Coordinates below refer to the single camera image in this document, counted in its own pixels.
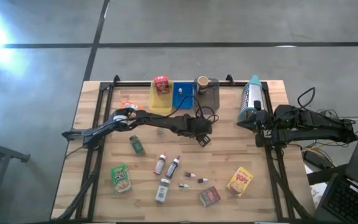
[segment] small jar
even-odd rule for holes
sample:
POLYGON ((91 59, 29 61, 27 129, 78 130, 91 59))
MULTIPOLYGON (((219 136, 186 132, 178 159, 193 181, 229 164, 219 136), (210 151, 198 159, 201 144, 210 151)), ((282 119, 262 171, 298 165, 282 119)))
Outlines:
POLYGON ((160 185, 159 185, 158 190, 157 190, 157 194, 155 196, 155 201, 156 202, 158 202, 158 203, 164 203, 165 202, 170 182, 171 182, 170 180, 167 180, 167 179, 164 179, 164 178, 161 179, 160 185))
POLYGON ((209 79, 207 77, 198 77, 197 79, 197 94, 203 95, 206 93, 209 79))
POLYGON ((131 141, 132 147, 134 148, 137 156, 143 156, 144 154, 146 154, 142 143, 140 143, 140 140, 136 135, 131 136, 129 140, 131 141))

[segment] concrete floor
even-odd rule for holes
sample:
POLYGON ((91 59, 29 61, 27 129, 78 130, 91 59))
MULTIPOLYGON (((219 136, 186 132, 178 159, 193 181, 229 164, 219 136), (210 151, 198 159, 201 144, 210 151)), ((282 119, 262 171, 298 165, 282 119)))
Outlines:
MULTIPOLYGON (((103 0, 0 0, 0 43, 92 43, 103 0)), ((358 42, 354 0, 115 0, 101 43, 358 42)), ((0 190, 0 223, 49 219, 91 49, 0 49, 0 145, 30 153, 12 161, 0 190)), ((291 104, 315 86, 312 110, 358 116, 358 47, 98 49, 91 80, 285 81, 291 104)), ((337 164, 355 144, 327 147, 337 164)))

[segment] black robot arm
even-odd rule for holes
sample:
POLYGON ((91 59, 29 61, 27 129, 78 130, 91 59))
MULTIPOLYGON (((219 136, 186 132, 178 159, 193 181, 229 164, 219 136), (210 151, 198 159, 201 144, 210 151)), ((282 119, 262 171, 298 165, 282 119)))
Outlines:
POLYGON ((291 141, 302 140, 356 141, 353 123, 349 119, 330 118, 303 108, 279 105, 273 115, 257 108, 248 120, 238 125, 257 133, 255 141, 258 147, 262 147, 269 137, 271 145, 285 147, 291 141), (268 138, 264 138, 264 131, 270 135, 268 138))
POLYGON ((62 133, 62 136, 68 140, 84 138, 84 147, 95 148, 98 146, 100 139, 113 131, 130 131, 139 125, 146 124, 167 128, 178 136, 196 138, 199 144, 204 147, 211 140, 207 134, 212 133, 212 123, 212 121, 202 116, 192 117, 185 114, 171 118, 148 113, 144 110, 135 111, 132 108, 124 108, 116 110, 105 123, 97 128, 86 130, 71 129, 62 133))

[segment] small vial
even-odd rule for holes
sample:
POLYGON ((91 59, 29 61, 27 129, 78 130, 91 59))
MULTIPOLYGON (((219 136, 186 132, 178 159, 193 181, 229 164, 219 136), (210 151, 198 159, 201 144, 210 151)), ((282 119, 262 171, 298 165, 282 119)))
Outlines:
POLYGON ((184 183, 179 183, 179 187, 180 188, 188 188, 190 187, 188 184, 184 184, 184 183))
POLYGON ((169 179, 172 179, 173 173, 179 166, 179 158, 180 156, 178 156, 176 159, 173 160, 173 162, 171 163, 171 165, 167 170, 167 173, 165 174, 165 176, 168 177, 169 179))
POLYGON ((197 181, 198 181, 198 183, 200 184, 200 183, 205 183, 205 182, 207 182, 208 179, 207 179, 207 178, 201 178, 201 179, 198 179, 197 181))
POLYGON ((164 179, 164 178, 161 179, 160 185, 159 185, 158 190, 157 190, 157 194, 155 196, 155 201, 156 202, 158 202, 158 203, 164 203, 165 202, 170 182, 171 182, 170 180, 167 180, 167 179, 164 179))
POLYGON ((167 156, 165 155, 165 152, 164 152, 164 154, 162 154, 160 156, 160 158, 157 161, 157 164, 155 165, 154 174, 158 174, 158 175, 161 174, 161 171, 162 171, 162 168, 164 167, 166 158, 167 158, 167 156))
POLYGON ((140 140, 136 135, 131 136, 129 140, 131 141, 132 147, 134 148, 137 156, 143 156, 144 154, 146 154, 142 143, 140 143, 140 140))
POLYGON ((186 176, 186 177, 196 177, 196 174, 192 174, 192 173, 189 173, 189 172, 185 172, 185 176, 186 176))

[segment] butcher block tabletop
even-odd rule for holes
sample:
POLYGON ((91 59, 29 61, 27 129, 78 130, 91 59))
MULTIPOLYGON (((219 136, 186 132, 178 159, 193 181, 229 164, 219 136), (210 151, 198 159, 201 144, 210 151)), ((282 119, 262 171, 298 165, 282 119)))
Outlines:
MULTIPOLYGON (((284 82, 270 80, 268 89, 273 109, 279 104, 288 104, 284 82)), ((75 115, 73 128, 92 127, 99 84, 97 81, 84 82, 75 115)), ((219 121, 213 124, 211 142, 201 147, 193 138, 179 137, 164 129, 162 134, 156 127, 139 126, 128 132, 113 132, 106 137, 98 193, 94 208, 95 222, 251 222, 277 221, 273 202, 272 187, 264 148, 255 146, 254 134, 236 125, 241 105, 243 87, 220 87, 219 121), (136 156, 129 137, 137 135, 146 155, 136 156), (167 161, 162 175, 153 173, 156 162, 166 152, 167 161), (165 178, 170 163, 180 155, 180 163, 171 180, 165 203, 155 202, 158 185, 165 178), (111 169, 125 164, 129 169, 132 190, 115 194, 111 180, 111 169), (235 171, 243 167, 254 175, 246 191, 237 198, 225 189, 235 171), (196 174, 196 178, 185 177, 184 173, 196 174), (199 184, 197 178, 207 178, 199 184), (188 184, 187 189, 179 188, 179 183, 188 184), (199 193, 215 186, 221 200, 204 208, 199 193)), ((122 101, 128 100, 142 105, 149 111, 150 87, 114 87, 111 112, 118 109, 122 101)), ((102 104, 100 122, 103 120, 105 103, 102 104)), ((193 110, 180 110, 175 115, 193 110)), ((77 149, 82 140, 70 141, 67 154, 77 149)), ((299 147, 288 146, 284 162, 291 191, 310 213, 314 212, 313 199, 306 176, 299 147)), ((87 149, 71 154, 64 162, 60 182, 52 210, 52 218, 61 215, 75 198, 81 185, 87 149)), ((89 206, 89 196, 85 198, 82 216, 89 206)), ((285 197, 280 190, 280 200, 284 217, 287 216, 285 197)))

